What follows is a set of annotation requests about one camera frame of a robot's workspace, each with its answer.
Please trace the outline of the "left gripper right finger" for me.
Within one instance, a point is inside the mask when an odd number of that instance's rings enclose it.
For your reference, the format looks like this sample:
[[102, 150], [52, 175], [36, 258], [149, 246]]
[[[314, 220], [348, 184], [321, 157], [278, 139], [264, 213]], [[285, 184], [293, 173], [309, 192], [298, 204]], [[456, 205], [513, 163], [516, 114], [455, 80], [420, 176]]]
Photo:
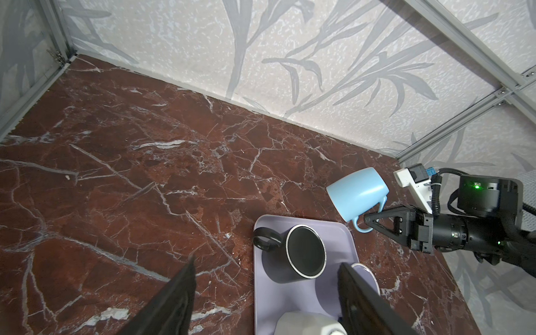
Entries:
[[348, 334], [416, 333], [348, 263], [340, 265], [337, 279], [340, 324]]

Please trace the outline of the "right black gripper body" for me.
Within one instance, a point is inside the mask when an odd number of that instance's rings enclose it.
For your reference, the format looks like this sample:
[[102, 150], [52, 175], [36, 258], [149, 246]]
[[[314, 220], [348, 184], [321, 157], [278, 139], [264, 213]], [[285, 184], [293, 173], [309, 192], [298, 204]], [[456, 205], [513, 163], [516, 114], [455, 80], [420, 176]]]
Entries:
[[465, 250], [484, 255], [501, 252], [503, 229], [497, 219], [439, 214], [433, 216], [414, 207], [405, 207], [401, 222], [406, 246], [413, 251]]

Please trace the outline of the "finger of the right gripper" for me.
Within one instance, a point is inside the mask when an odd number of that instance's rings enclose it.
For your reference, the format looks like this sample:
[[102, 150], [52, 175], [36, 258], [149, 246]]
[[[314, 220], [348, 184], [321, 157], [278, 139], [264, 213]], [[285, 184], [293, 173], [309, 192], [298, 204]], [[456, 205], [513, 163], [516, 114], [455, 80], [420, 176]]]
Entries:
[[408, 207], [398, 206], [364, 215], [364, 223], [400, 245], [408, 245]]

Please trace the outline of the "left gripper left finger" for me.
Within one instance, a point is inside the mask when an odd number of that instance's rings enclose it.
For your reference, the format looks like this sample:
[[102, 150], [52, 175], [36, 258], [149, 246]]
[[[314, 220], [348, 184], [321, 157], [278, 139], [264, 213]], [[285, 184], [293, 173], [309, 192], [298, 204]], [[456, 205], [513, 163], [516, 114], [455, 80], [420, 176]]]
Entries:
[[195, 301], [194, 258], [118, 331], [119, 334], [188, 334]]

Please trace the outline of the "light blue mug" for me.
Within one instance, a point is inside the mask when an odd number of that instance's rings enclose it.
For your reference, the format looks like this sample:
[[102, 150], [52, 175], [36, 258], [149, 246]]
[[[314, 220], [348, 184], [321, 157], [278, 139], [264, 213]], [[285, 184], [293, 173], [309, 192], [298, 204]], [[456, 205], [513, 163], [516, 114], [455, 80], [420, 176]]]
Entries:
[[360, 233], [369, 233], [372, 228], [360, 228], [358, 219], [376, 205], [382, 212], [389, 188], [373, 167], [358, 170], [329, 185], [327, 193], [345, 223], [351, 221]]

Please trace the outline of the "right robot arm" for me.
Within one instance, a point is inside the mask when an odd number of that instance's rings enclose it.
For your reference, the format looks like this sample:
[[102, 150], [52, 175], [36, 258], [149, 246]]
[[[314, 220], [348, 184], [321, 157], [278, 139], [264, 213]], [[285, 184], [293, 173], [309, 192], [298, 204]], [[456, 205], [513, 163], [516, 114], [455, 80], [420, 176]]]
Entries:
[[[459, 176], [441, 213], [443, 174]], [[401, 205], [364, 215], [364, 223], [413, 251], [470, 251], [479, 262], [506, 262], [535, 275], [535, 234], [521, 229], [523, 184], [519, 180], [443, 169], [431, 177], [431, 211]]]

